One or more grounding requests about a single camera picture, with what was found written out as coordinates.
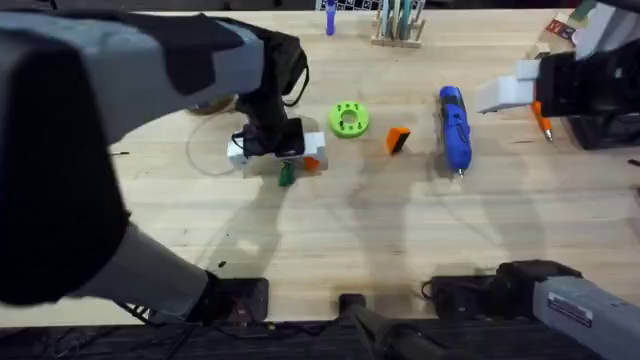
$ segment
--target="tool holder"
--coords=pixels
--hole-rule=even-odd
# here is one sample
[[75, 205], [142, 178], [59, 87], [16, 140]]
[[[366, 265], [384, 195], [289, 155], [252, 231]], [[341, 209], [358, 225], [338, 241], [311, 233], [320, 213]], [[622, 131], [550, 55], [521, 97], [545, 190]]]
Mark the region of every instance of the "tool holder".
[[388, 7], [387, 9], [383, 9], [382, 2], [378, 7], [378, 12], [372, 22], [376, 30], [371, 37], [371, 44], [379, 46], [419, 48], [422, 45], [420, 41], [422, 30], [427, 22], [426, 20], [421, 19], [425, 0], [417, 2], [417, 11], [413, 18], [411, 18], [411, 6], [405, 7], [401, 10], [409, 11], [409, 23], [406, 25], [406, 29], [404, 29], [404, 36], [402, 34], [403, 24], [401, 23], [401, 12], [398, 11], [397, 6], [395, 11], [392, 11], [393, 9], [391, 9], [391, 6], [388, 4], [391, 4], [391, 1], [384, 1], [384, 5], [387, 5]]

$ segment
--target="wooden table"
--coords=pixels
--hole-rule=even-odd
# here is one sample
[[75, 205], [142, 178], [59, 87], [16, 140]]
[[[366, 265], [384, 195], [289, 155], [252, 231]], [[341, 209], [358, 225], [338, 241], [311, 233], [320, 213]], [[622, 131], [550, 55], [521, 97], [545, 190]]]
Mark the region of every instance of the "wooden table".
[[[220, 276], [268, 278], [273, 320], [329, 319], [343, 292], [369, 295], [388, 315], [433, 316], [417, 295], [422, 281], [535, 258], [640, 304], [640, 169], [626, 163], [638, 150], [585, 152], [559, 123], [549, 144], [521, 108], [470, 113], [472, 167], [463, 180], [442, 169], [434, 93], [456, 85], [473, 109], [475, 87], [510, 73], [553, 14], [428, 11], [423, 47], [412, 50], [371, 46], [372, 13], [338, 14], [333, 37], [323, 13], [224, 13], [301, 38], [311, 83], [292, 113], [327, 131], [328, 170], [287, 189], [272, 159], [232, 171], [225, 148], [243, 116], [180, 111], [114, 146], [131, 153], [115, 163], [133, 219]], [[328, 131], [329, 108], [343, 100], [369, 108], [358, 139]], [[389, 157], [394, 126], [412, 133]], [[0, 310], [0, 326], [134, 322], [90, 299]]]

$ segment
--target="green 3d printed part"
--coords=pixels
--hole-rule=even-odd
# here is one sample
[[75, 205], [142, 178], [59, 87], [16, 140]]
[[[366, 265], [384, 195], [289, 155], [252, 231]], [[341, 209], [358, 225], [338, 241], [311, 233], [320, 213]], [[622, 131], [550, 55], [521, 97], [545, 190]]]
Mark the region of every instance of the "green 3d printed part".
[[337, 103], [329, 113], [329, 126], [337, 137], [358, 137], [369, 127], [369, 112], [353, 101]]

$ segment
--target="pen holder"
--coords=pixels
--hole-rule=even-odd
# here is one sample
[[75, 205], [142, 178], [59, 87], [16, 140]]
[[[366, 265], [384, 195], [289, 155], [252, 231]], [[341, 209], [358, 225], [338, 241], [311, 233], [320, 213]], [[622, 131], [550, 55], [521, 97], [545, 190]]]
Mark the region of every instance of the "pen holder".
[[414, 16], [410, 3], [409, 0], [395, 0], [395, 3], [393, 0], [381, 1], [372, 22], [375, 33], [371, 37], [371, 44], [405, 48], [419, 48], [422, 45], [420, 37], [426, 20], [421, 19], [421, 15], [425, 0], [417, 2]]

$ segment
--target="blue power tool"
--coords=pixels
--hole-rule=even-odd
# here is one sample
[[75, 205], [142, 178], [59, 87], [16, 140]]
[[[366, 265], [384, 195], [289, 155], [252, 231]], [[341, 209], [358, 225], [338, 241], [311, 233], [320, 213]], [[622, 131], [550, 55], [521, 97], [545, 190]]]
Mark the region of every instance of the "blue power tool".
[[471, 164], [471, 129], [462, 94], [457, 87], [445, 86], [440, 89], [440, 116], [444, 152], [449, 168], [462, 177]]

